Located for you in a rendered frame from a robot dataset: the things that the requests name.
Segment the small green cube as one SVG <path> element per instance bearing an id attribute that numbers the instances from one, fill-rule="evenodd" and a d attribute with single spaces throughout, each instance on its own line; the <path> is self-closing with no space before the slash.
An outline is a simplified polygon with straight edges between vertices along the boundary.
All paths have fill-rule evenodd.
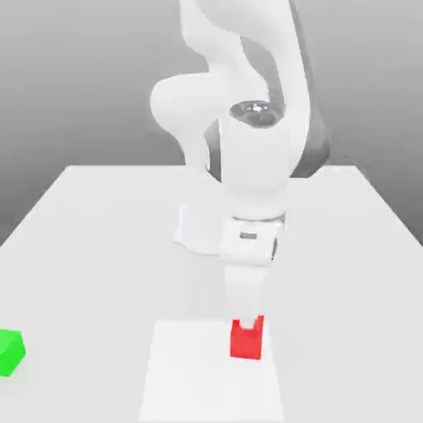
<path id="1" fill-rule="evenodd" d="M 0 377 L 10 377 L 25 355 L 21 332 L 0 329 Z"/>

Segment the small red cube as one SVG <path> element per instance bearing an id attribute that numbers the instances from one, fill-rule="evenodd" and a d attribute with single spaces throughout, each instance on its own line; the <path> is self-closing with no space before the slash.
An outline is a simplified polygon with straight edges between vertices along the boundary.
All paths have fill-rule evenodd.
<path id="1" fill-rule="evenodd" d="M 230 355 L 233 358 L 261 360 L 264 317 L 258 315 L 252 329 L 245 329 L 239 320 L 231 326 Z"/>

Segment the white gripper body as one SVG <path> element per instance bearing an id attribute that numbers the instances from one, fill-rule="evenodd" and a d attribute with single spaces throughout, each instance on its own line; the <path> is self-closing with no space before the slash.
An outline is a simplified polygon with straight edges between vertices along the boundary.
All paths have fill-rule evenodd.
<path id="1" fill-rule="evenodd" d="M 226 300 L 230 315 L 262 315 L 268 267 L 225 265 Z"/>

